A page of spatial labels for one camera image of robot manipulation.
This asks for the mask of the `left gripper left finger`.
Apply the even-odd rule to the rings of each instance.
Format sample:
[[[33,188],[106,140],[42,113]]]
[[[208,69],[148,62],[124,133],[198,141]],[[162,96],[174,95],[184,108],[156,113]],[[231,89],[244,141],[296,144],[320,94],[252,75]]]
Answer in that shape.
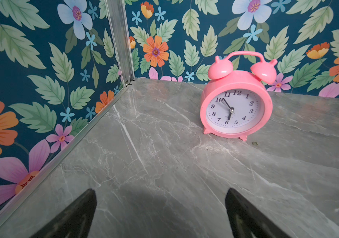
[[[32,238],[87,238],[96,207],[96,192],[89,188]]]

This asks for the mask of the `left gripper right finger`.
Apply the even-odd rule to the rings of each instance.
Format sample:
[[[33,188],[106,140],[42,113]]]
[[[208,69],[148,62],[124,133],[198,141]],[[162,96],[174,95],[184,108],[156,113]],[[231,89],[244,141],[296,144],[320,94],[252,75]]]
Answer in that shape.
[[[229,188],[225,206],[235,238],[290,238],[234,188]]]

